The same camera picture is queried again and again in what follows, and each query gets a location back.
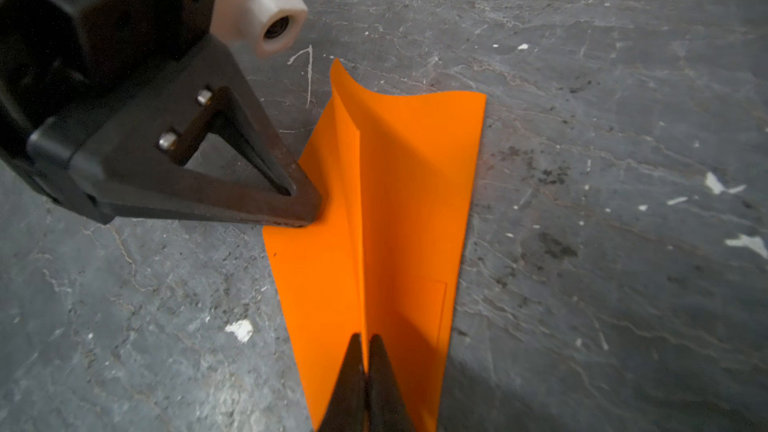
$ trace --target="white plastic part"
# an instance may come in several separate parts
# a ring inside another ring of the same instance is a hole
[[[289,19],[285,31],[273,39],[265,38],[270,25],[283,17]],[[290,47],[304,19],[303,0],[216,0],[210,31],[225,43],[245,39],[259,57],[266,57]]]

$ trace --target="gray marble surface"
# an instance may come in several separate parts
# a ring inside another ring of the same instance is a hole
[[[305,2],[291,52],[235,47],[294,153],[333,56],[488,94],[441,430],[768,427],[768,0]],[[0,430],[310,430],[258,227],[0,191]]]

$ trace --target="white spot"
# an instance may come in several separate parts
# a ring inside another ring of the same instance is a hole
[[[737,194],[746,188],[746,185],[744,184],[738,187],[725,188],[725,186],[720,182],[717,176],[712,172],[706,173],[706,177],[704,178],[704,184],[707,187],[709,187],[710,191],[712,191],[712,193],[715,194],[716,196],[719,196],[723,192],[728,192],[729,194]]]
[[[768,259],[768,249],[766,249],[763,238],[759,235],[751,237],[749,235],[739,234],[738,238],[725,239],[725,245],[728,247],[746,247],[762,258]]]
[[[679,204],[680,202],[685,202],[686,200],[688,200],[688,197],[671,198],[667,200],[667,205],[674,206],[675,204]]]
[[[232,332],[237,337],[237,340],[244,344],[254,334],[254,326],[245,318],[242,321],[227,325],[224,331]]]
[[[306,68],[306,78],[308,79],[309,83],[306,87],[306,108],[310,108],[310,96],[312,95],[312,44],[310,44],[309,47],[305,48],[304,50],[300,50],[297,52],[293,57],[288,59],[288,65],[292,64],[294,59],[300,56],[301,54],[309,52],[310,53],[310,64]]]

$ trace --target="orange sheet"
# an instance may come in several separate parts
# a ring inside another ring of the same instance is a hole
[[[485,95],[384,96],[338,60],[331,85],[299,160],[320,217],[264,227],[312,424],[361,332],[364,348],[383,337],[416,429],[434,432]]]

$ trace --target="silver screw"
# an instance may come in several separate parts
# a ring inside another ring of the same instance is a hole
[[[179,137],[176,135],[176,132],[166,132],[160,136],[158,147],[165,151],[173,150],[173,148],[176,147],[176,141],[178,139]]]
[[[202,106],[207,106],[210,103],[210,98],[214,96],[214,93],[208,89],[202,89],[197,93],[197,103]]]

